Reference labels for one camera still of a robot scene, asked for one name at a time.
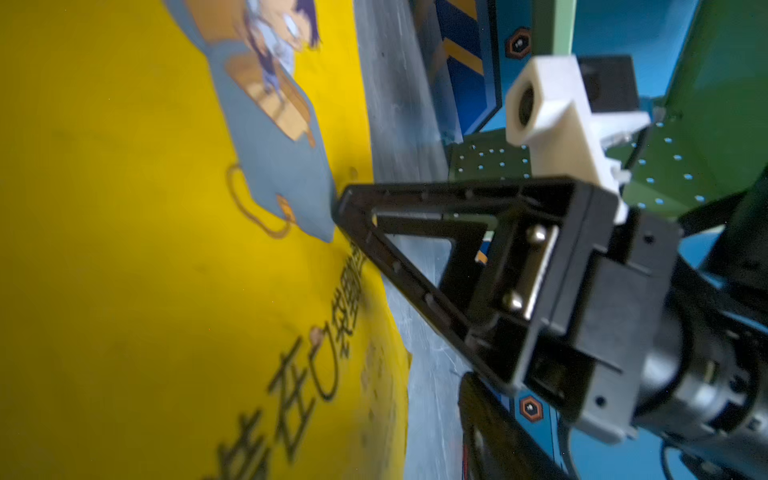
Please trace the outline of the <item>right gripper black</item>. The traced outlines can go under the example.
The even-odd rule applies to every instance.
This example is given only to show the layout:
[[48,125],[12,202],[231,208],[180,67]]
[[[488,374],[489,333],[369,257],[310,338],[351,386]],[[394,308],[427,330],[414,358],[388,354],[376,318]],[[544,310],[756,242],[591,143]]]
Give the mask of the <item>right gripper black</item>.
[[[681,232],[564,177],[354,184],[333,219],[427,323],[497,389],[529,388],[609,444],[632,432]],[[429,280],[393,236],[446,240]]]

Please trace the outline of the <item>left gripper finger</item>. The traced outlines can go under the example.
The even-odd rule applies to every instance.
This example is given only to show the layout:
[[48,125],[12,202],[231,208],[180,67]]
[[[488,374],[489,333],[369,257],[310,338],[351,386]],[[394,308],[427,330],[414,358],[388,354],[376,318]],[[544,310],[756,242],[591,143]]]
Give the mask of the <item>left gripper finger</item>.
[[466,479],[566,479],[534,439],[473,372],[459,385]]

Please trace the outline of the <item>yellow book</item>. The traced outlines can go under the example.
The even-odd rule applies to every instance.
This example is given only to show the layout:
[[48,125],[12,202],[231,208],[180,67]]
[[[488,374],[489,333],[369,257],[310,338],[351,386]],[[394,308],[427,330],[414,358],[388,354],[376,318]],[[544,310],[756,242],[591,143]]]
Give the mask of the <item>yellow book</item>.
[[1,5],[1,475],[400,479],[351,1]]

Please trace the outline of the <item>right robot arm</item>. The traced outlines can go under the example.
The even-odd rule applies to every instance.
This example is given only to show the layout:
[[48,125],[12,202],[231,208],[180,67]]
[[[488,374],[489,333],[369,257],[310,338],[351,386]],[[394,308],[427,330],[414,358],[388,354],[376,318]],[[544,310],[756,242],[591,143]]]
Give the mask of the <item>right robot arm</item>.
[[700,478],[767,475],[767,190],[678,222],[569,177],[353,184],[336,225],[471,369],[473,479],[571,479],[638,429]]

